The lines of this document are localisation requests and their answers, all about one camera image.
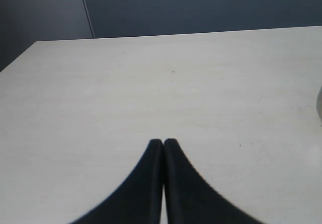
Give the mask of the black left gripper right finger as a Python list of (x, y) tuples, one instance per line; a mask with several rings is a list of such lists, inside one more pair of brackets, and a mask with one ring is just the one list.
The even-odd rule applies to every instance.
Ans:
[(178, 141), (164, 142), (168, 223), (260, 223), (216, 192), (195, 170)]

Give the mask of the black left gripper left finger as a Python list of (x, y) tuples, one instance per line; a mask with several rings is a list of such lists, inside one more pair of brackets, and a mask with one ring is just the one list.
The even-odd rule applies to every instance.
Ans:
[(149, 141), (124, 182), (74, 223), (160, 223), (164, 184), (164, 145)]

